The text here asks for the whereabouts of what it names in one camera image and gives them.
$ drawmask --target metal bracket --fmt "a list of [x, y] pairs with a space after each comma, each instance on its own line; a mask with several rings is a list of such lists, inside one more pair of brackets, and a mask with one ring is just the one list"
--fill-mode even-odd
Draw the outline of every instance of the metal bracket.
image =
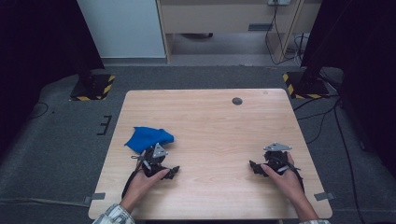
[[274, 142], [272, 145], [269, 145], [268, 147], [265, 147], [264, 150], [267, 151], [283, 151], [283, 150], [291, 150], [292, 147], [285, 146], [282, 144], [279, 144], [277, 142]]
[[332, 200], [335, 199], [335, 195], [332, 192], [326, 193], [326, 192], [322, 192], [319, 194], [314, 194], [315, 198], [317, 199], [317, 201], [322, 201], [322, 200]]
[[154, 153], [152, 154], [152, 158], [159, 158], [159, 157], [166, 156], [166, 155], [168, 155], [168, 152], [165, 149], [163, 149], [163, 147], [159, 143], [157, 143], [155, 145]]
[[103, 200], [105, 196], [105, 193], [94, 193], [91, 197], [85, 196], [82, 203], [87, 206], [91, 206], [92, 200]]

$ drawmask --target plaid sleeve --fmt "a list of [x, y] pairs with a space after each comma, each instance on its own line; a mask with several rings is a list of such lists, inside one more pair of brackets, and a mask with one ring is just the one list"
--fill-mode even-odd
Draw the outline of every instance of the plaid sleeve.
[[300, 222], [299, 224], [330, 224], [328, 220], [310, 220], [310, 221], [305, 221], [305, 222]]
[[134, 224], [134, 219], [119, 204], [114, 203], [92, 224]]

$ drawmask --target yellow black hazard tape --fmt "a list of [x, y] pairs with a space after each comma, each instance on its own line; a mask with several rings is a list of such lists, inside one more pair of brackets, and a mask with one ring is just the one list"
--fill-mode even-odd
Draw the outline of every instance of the yellow black hazard tape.
[[286, 86], [289, 91], [289, 95], [291, 99], [317, 99], [317, 98], [322, 98], [322, 97], [329, 97], [328, 94], [300, 94], [296, 93], [295, 89], [293, 88], [293, 85], [290, 82], [290, 78], [288, 74], [283, 74], [283, 80], [286, 83]]
[[113, 85], [113, 81], [116, 78], [115, 76], [112, 75], [107, 75], [107, 76], [95, 76], [95, 79], [100, 78], [101, 80], [98, 80], [101, 82], [99, 85], [100, 91], [96, 94], [88, 94], [88, 93], [82, 93], [81, 95], [76, 95], [76, 96], [70, 96], [71, 101], [90, 101], [90, 100], [104, 100], [108, 92], [111, 89], [111, 86]]

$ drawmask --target dark circular hole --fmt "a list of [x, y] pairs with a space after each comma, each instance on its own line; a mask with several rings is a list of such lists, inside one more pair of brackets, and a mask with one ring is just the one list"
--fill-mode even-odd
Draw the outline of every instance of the dark circular hole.
[[233, 104], [235, 105], [241, 105], [242, 104], [242, 99], [239, 97], [233, 98]]

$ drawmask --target wooden table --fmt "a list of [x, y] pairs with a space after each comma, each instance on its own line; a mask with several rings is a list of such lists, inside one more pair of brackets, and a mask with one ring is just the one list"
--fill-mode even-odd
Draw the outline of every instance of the wooden table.
[[[234, 97], [242, 99], [233, 104]], [[172, 180], [162, 180], [133, 211], [135, 219], [267, 219], [295, 218], [290, 202], [270, 178], [254, 175], [248, 161], [263, 163], [263, 148], [278, 142], [304, 178], [305, 192], [318, 215], [332, 215], [300, 127], [281, 89], [129, 91], [114, 132], [90, 218], [120, 202], [135, 167], [134, 152], [124, 144], [134, 127], [165, 129], [175, 142], [164, 145], [163, 166], [179, 165]]]

